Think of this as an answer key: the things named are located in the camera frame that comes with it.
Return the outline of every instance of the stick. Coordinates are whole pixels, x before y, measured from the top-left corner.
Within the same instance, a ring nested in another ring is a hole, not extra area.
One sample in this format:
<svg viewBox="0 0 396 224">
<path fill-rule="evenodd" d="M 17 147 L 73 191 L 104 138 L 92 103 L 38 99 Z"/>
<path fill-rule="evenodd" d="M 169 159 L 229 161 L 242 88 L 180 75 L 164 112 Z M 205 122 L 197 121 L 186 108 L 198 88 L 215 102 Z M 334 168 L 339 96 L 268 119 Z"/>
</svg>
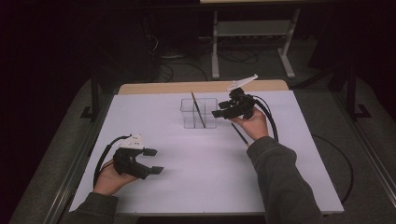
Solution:
<svg viewBox="0 0 396 224">
<path fill-rule="evenodd" d="M 200 118 L 200 120 L 201 120 L 201 122 L 202 122 L 202 125 L 204 125 L 204 128 L 206 128 L 205 123 L 204 123 L 204 120 L 202 119 L 202 116 L 201 116 L 201 111 L 199 110 L 197 101 L 195 100 L 195 96 L 194 96 L 194 93 L 193 93 L 192 91 L 191 91 L 191 96 L 192 96 L 192 100 L 194 101 L 194 105 L 195 105 L 195 107 L 196 107 L 196 109 L 197 109 L 199 118 Z"/>
</svg>

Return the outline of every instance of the wooden table edge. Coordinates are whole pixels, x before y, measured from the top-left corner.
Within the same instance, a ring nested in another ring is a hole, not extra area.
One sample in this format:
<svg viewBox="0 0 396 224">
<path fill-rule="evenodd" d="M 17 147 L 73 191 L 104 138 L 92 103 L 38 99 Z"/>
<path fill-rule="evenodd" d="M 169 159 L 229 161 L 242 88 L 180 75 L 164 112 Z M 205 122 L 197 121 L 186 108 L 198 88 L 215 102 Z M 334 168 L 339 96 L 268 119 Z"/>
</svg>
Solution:
<svg viewBox="0 0 396 224">
<path fill-rule="evenodd" d="M 218 92 L 227 91 L 231 81 L 208 82 L 171 82 L 171 83 L 138 83 L 124 84 L 120 87 L 119 95 L 125 94 L 153 94 L 153 93 L 182 93 L 182 92 Z M 289 87 L 282 79 L 254 80 L 243 86 L 244 91 L 288 91 Z"/>
</svg>

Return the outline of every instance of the metal stand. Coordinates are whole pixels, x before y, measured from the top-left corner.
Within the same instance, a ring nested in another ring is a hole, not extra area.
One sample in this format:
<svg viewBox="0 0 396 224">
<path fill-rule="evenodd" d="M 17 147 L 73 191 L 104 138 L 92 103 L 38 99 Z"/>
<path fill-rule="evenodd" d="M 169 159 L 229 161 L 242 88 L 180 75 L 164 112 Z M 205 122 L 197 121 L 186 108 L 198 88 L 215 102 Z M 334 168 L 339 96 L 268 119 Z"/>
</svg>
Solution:
<svg viewBox="0 0 396 224">
<path fill-rule="evenodd" d="M 297 8 L 294 10 L 293 18 L 290 21 L 288 34 L 286 36 L 286 43 L 282 49 L 277 49 L 277 52 L 279 53 L 280 61 L 282 61 L 283 67 L 285 68 L 286 75 L 288 76 L 288 78 L 295 78 L 293 69 L 291 68 L 291 65 L 290 65 L 290 62 L 289 62 L 289 59 L 287 56 L 287 53 L 288 53 L 288 49 L 290 46 L 290 42 L 293 38 L 294 29 L 297 25 L 297 20 L 298 20 L 299 15 L 300 15 L 300 9 Z"/>
<path fill-rule="evenodd" d="M 286 43 L 278 49 L 280 60 L 288 78 L 295 78 L 287 57 L 290 42 L 297 24 L 300 9 L 296 8 L 291 20 L 284 21 L 219 21 L 218 12 L 213 19 L 212 78 L 219 79 L 218 36 L 285 35 Z"/>
</svg>

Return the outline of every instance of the white surface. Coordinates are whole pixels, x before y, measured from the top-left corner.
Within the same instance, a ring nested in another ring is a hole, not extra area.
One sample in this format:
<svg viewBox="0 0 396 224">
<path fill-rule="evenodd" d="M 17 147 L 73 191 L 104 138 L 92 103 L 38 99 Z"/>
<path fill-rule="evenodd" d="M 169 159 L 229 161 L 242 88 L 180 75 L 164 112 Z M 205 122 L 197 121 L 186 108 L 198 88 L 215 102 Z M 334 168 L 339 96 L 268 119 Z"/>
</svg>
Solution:
<svg viewBox="0 0 396 224">
<path fill-rule="evenodd" d="M 343 206 L 293 92 L 247 93 L 259 95 L 270 106 L 279 142 L 296 151 L 297 167 L 313 189 L 320 210 L 342 212 Z M 218 102 L 229 100 L 227 92 L 196 92 L 195 96 L 217 98 Z M 218 119 L 216 129 L 184 129 L 180 102 L 188 97 L 189 92 L 115 96 L 71 210 L 92 191 L 94 168 L 106 145 L 116 137 L 140 133 L 145 147 L 155 148 L 158 153 L 155 157 L 139 156 L 137 161 L 164 169 L 160 175 L 150 175 L 120 190 L 116 194 L 120 197 L 118 213 L 155 216 L 263 212 L 257 176 L 245 143 L 225 119 Z M 113 147 L 109 151 L 105 161 L 115 150 Z"/>
</svg>

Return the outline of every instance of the dark background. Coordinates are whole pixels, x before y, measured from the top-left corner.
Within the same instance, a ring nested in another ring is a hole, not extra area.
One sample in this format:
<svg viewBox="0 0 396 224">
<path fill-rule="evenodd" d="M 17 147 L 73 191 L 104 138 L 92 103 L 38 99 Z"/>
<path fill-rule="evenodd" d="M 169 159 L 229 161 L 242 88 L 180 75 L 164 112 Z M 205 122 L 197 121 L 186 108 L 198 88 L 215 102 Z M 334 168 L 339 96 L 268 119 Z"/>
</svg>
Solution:
<svg viewBox="0 0 396 224">
<path fill-rule="evenodd" d="M 396 119 L 392 7 L 386 1 L 350 2 L 303 10 L 295 37 L 318 39 L 313 67 L 326 69 L 345 55 L 351 57 L 359 76 Z M 9 221 L 67 108 L 93 70 L 107 92 L 125 82 L 150 82 L 157 76 L 142 28 L 145 14 L 104 8 L 106 3 L 94 1 L 1 3 L 1 223 Z M 330 17 L 318 17 L 324 11 L 330 11 Z M 212 20 L 198 20 L 202 13 L 207 12 L 188 13 L 184 21 L 165 13 L 162 20 L 154 17 L 150 28 L 169 38 L 169 45 L 180 43 L 182 49 L 194 51 L 195 37 L 210 35 L 205 32 L 210 32 Z M 172 27 L 186 27 L 190 35 L 172 39 Z"/>
</svg>

